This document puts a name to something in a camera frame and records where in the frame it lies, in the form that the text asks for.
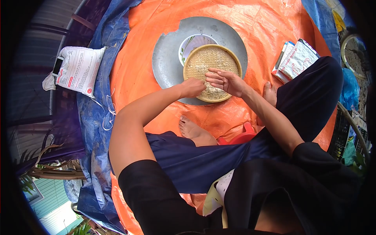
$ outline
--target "phone screen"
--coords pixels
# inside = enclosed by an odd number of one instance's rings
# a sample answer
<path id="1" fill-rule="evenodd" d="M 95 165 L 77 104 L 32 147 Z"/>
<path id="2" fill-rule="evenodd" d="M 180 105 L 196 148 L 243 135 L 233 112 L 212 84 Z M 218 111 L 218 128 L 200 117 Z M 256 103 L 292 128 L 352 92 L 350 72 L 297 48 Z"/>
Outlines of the phone screen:
<path id="1" fill-rule="evenodd" d="M 59 58 L 56 59 L 56 63 L 55 63 L 52 73 L 58 74 L 62 63 L 63 63 L 62 59 L 59 59 Z"/>

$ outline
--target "orange tarp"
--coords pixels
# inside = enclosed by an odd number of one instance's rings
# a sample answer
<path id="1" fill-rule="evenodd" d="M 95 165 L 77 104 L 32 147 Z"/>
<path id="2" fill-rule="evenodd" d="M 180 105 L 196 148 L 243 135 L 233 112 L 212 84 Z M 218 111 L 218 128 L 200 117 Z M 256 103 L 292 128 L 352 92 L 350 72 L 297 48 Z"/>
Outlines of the orange tarp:
<path id="1" fill-rule="evenodd" d="M 129 12 L 131 30 L 110 75 L 111 90 L 115 88 L 112 100 L 117 110 L 161 89 L 152 70 L 154 46 L 162 33 L 176 31 L 181 19 L 193 16 L 216 18 L 236 30 L 248 54 L 244 80 L 260 94 L 267 81 L 282 85 L 270 73 L 285 41 L 296 42 L 303 38 L 320 56 L 331 55 L 300 0 L 145 0 Z M 215 138 L 223 136 L 227 140 L 232 139 L 242 131 L 242 124 L 246 121 L 259 130 L 255 113 L 237 97 L 206 106 L 175 102 L 144 129 L 150 133 L 171 130 L 180 136 L 178 122 L 182 114 Z M 334 123 L 335 113 L 315 139 L 324 150 L 328 149 Z M 112 197 L 121 222 L 131 233 L 142 234 L 122 198 L 115 177 L 112 183 Z"/>

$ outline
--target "foot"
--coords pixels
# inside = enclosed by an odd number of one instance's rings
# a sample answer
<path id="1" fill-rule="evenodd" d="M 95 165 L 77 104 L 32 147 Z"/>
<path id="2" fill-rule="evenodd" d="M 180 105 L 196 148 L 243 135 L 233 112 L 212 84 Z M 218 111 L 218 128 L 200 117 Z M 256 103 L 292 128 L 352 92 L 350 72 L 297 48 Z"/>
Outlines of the foot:
<path id="1" fill-rule="evenodd" d="M 179 129 L 182 136 L 191 139 L 196 147 L 217 145 L 217 140 L 214 136 L 189 120 L 186 116 L 180 116 Z"/>
<path id="2" fill-rule="evenodd" d="M 264 86 L 264 99 L 266 101 L 273 105 L 273 107 L 276 107 L 277 105 L 277 87 L 275 85 L 271 85 L 270 82 L 266 82 Z M 259 126 L 264 126 L 264 123 L 261 121 L 259 117 L 257 117 L 257 124 Z"/>

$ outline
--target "black pants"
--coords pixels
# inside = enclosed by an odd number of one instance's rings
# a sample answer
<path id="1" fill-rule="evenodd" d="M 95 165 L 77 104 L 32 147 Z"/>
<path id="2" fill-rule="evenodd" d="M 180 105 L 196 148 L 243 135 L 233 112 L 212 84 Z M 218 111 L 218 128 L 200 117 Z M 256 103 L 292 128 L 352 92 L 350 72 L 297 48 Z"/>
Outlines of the black pants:
<path id="1" fill-rule="evenodd" d="M 343 85 L 340 65 L 322 57 L 277 91 L 276 108 L 306 142 L 312 141 L 336 107 Z M 287 155 L 262 129 L 251 141 L 226 146 L 196 147 L 190 139 L 173 132 L 147 133 L 155 158 L 179 193 L 206 193 L 210 185 L 244 161 L 271 158 L 288 161 Z"/>

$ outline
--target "brown rice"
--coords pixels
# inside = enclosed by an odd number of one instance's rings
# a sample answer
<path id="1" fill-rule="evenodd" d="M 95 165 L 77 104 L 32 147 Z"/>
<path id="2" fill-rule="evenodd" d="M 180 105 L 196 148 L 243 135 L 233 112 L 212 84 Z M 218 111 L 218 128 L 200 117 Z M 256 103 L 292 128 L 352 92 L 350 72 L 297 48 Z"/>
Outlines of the brown rice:
<path id="1" fill-rule="evenodd" d="M 235 74 L 239 74 L 238 66 L 229 53 L 217 47 L 203 48 L 192 55 L 186 65 L 186 77 L 195 77 L 205 81 L 205 73 L 210 73 L 208 68 L 219 68 Z M 228 96 L 224 90 L 213 87 L 205 82 L 206 89 L 200 97 L 209 100 L 218 100 Z"/>

